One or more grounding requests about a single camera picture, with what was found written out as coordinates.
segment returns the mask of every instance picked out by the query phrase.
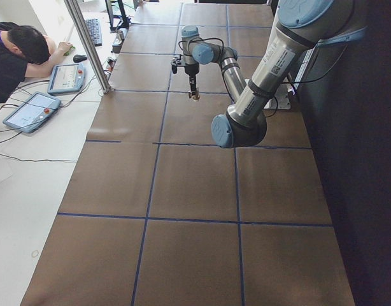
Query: white desk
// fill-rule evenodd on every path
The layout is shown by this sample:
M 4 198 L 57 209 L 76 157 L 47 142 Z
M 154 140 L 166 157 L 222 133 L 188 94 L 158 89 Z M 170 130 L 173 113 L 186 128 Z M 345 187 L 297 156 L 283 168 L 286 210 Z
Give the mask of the white desk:
M 107 20 L 106 14 L 101 16 L 102 20 Z M 109 34 L 108 24 L 103 22 L 101 28 L 103 45 L 97 47 L 97 52 L 103 62 L 108 56 L 115 57 L 110 52 L 115 35 Z M 65 58 L 64 63 L 71 63 L 75 54 L 85 54 L 76 31 L 70 41 L 76 49 Z M 94 72 L 89 61 L 83 63 L 87 70 L 87 84 Z M 48 83 L 35 84 L 25 87 L 25 90 L 30 93 L 46 92 L 47 86 Z M 65 104 L 74 95 L 59 98 Z M 24 101 L 28 96 L 26 92 L 16 91 L 7 103 L 18 105 L 20 102 L 13 98 Z M 39 130 L 30 135 L 22 133 L 0 144 L 0 153 L 20 159 L 76 161 L 101 96 L 101 88 L 97 80 L 93 80 L 86 92 L 69 107 L 61 108 Z M 0 111 L 0 131 L 8 129 L 2 120 L 12 111 L 12 108 Z M 16 133 L 0 133 L 0 141 Z M 74 162 L 21 162 L 0 156 L 0 306 L 20 304 L 74 167 Z

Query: brown square tile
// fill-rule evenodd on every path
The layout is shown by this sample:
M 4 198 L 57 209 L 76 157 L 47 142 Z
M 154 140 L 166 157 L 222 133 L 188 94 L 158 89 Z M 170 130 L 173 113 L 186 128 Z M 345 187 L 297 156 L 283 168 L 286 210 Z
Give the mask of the brown square tile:
M 143 225 L 58 215 L 21 305 L 127 305 Z
M 265 115 L 271 115 L 273 112 L 274 110 L 266 110 Z M 300 112 L 278 110 L 273 117 L 266 119 L 266 124 L 266 136 L 258 145 L 310 148 Z
M 229 29 L 231 47 L 239 56 L 263 57 L 271 29 L 257 27 L 232 27 Z
M 125 91 L 167 91 L 171 55 L 119 54 L 110 85 Z
M 236 221 L 234 151 L 162 145 L 150 215 Z
M 159 141 L 166 96 L 165 92 L 111 91 L 102 97 L 87 139 Z
M 211 122 L 225 113 L 231 101 L 225 94 L 202 94 L 199 101 L 170 93 L 164 117 L 162 142 L 212 144 Z
M 243 221 L 330 224 L 310 150 L 237 149 Z
M 230 4 L 228 20 L 230 27 L 272 27 L 273 14 L 265 4 Z
M 172 54 L 176 46 L 177 31 L 177 26 L 133 24 L 121 52 Z
M 185 3 L 180 24 L 185 26 L 227 26 L 227 5 Z
M 241 305 L 237 226 L 149 221 L 134 304 Z
M 86 142 L 59 212 L 145 216 L 156 145 Z
M 181 41 L 182 37 L 181 37 L 181 30 L 183 29 L 184 27 L 183 26 L 180 26 L 179 28 L 179 31 L 178 31 L 178 37 L 177 37 L 177 43 L 179 41 Z M 211 27 L 211 26 L 197 26 L 198 28 L 198 32 L 200 34 L 200 37 L 204 40 L 208 39 L 208 38 L 220 38 L 223 43 L 224 43 L 224 46 L 228 46 L 228 30 L 226 27 Z M 209 40 L 208 43 L 215 43 L 217 45 L 222 45 L 221 41 L 219 40 Z M 176 51 L 175 51 L 176 54 L 183 54 L 183 51 L 180 50 L 180 47 L 176 46 Z
M 354 306 L 332 228 L 242 226 L 245 305 Z
M 134 16 L 134 22 L 140 24 L 178 24 L 182 4 L 178 1 L 168 3 L 142 2 Z

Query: black wall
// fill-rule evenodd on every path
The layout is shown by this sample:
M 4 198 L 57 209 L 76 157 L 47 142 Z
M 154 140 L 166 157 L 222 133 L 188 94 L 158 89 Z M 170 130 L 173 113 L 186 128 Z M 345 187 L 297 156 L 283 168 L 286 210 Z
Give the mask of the black wall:
M 391 1 L 372 2 L 366 39 L 299 95 L 355 303 L 391 306 Z

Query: short dark hair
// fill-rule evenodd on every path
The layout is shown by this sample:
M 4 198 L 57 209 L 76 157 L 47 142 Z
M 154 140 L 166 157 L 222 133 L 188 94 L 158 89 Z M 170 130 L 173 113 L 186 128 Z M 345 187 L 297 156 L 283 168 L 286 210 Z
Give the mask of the short dark hair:
M 41 64 L 50 57 L 44 36 L 31 25 L 19 25 L 10 29 L 8 39 L 23 52 L 29 62 Z

